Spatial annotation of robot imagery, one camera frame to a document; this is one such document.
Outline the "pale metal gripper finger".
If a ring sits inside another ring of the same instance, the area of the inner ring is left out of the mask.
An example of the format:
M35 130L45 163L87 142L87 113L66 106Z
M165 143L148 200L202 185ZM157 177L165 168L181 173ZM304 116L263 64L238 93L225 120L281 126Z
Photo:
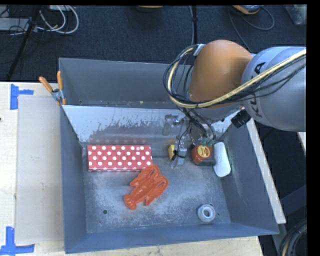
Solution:
M187 149L186 148L179 148L173 149L172 156L171 156L171 168L178 168L181 167L186 159L187 156Z

